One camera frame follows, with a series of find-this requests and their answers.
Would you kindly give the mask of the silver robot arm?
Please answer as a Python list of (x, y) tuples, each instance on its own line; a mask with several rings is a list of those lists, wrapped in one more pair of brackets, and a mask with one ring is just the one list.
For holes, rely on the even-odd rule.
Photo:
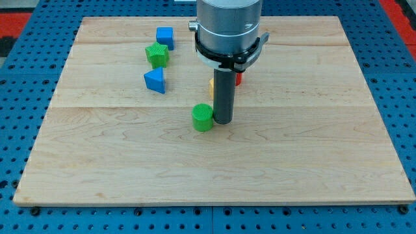
[(233, 118), (237, 75), (260, 57), (269, 33), (259, 35), (262, 0), (200, 0), (196, 19), (188, 23), (196, 52), (214, 71), (213, 119)]

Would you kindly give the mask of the black clamp ring mount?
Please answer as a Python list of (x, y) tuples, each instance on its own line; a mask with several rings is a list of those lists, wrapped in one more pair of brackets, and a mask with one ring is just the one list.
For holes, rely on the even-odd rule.
[(270, 33), (265, 32), (257, 37), (247, 50), (237, 54), (215, 53), (202, 45), (198, 33), (194, 33), (195, 48), (198, 57), (206, 65), (223, 72), (243, 73), (260, 57), (263, 45), (268, 42)]

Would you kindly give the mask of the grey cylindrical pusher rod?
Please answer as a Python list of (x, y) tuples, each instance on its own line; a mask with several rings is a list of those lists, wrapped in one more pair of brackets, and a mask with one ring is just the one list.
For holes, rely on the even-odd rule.
[(218, 124), (228, 124), (233, 118), (236, 73), (214, 70), (213, 117)]

